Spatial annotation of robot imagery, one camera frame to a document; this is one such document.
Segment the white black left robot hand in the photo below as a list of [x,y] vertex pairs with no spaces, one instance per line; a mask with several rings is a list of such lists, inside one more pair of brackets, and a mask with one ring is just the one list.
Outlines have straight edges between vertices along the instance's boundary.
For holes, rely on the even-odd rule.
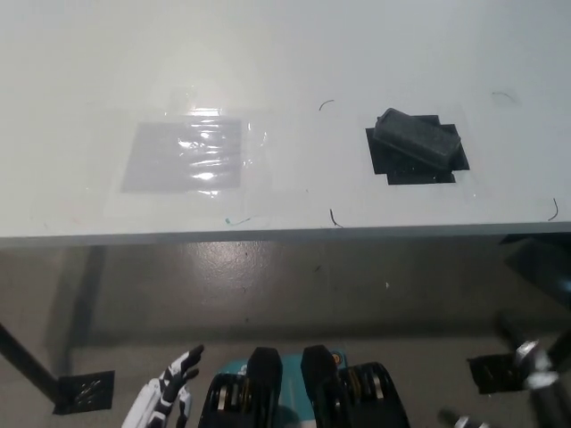
[[186,384],[195,378],[204,346],[201,344],[174,360],[159,377],[151,379],[138,393],[121,427],[166,427],[178,403],[177,427],[186,427],[192,395]]

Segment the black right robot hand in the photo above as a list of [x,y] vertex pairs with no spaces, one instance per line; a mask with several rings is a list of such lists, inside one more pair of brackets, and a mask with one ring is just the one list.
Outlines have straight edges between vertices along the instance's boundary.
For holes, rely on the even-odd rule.
[[496,317],[496,325],[500,336],[513,352],[515,367],[523,376],[526,390],[539,393],[547,391],[559,382],[559,373],[554,368],[547,351],[537,340],[530,338],[502,312]]

